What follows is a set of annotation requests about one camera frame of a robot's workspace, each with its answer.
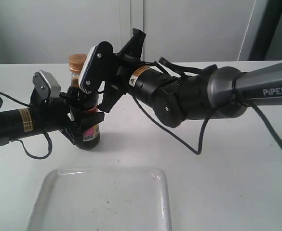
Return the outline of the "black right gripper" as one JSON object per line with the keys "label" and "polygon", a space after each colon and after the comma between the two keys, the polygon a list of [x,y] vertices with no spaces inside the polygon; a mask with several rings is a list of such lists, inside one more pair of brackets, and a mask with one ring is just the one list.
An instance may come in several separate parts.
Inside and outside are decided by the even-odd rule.
{"label": "black right gripper", "polygon": [[114,54],[114,74],[111,84],[105,83],[98,109],[109,113],[118,100],[130,94],[143,103],[174,103],[177,101],[177,78],[157,62],[142,62],[141,55],[146,34],[132,29],[132,37]]}

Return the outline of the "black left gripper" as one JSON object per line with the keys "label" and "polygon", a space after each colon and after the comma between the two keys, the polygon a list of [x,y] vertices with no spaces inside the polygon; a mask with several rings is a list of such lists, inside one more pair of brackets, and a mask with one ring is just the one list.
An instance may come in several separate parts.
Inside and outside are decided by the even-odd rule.
{"label": "black left gripper", "polygon": [[70,102],[71,98],[66,92],[60,92],[58,98],[42,100],[36,90],[33,90],[29,107],[33,123],[33,131],[30,132],[30,135],[58,130],[73,145],[77,145],[82,142],[81,131],[87,131],[104,121],[104,112],[81,113],[77,118],[77,126],[68,116]]}

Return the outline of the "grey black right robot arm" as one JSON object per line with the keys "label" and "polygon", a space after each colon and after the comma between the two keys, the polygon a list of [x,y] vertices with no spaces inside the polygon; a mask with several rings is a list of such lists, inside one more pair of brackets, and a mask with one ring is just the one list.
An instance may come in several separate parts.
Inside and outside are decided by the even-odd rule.
{"label": "grey black right robot arm", "polygon": [[168,74],[140,60],[144,40],[145,34],[135,30],[117,53],[109,42],[99,44],[96,56],[105,83],[101,111],[110,112],[123,95],[130,94],[152,108],[164,125],[175,128],[185,120],[207,116],[239,117],[249,103],[282,104],[282,63],[243,72],[231,66],[179,66],[161,58],[160,64],[173,72]]}

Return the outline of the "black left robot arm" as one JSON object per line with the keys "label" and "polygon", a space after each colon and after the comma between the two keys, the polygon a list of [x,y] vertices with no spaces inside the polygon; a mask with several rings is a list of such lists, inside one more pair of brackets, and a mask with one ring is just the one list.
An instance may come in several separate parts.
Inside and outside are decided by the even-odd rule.
{"label": "black left robot arm", "polygon": [[62,92],[58,97],[41,99],[36,90],[32,92],[30,104],[22,109],[0,111],[0,147],[22,138],[44,135],[48,151],[52,151],[49,132],[60,131],[73,145],[83,141],[89,128],[104,120],[103,112],[80,113],[80,118],[68,116],[72,98]]}

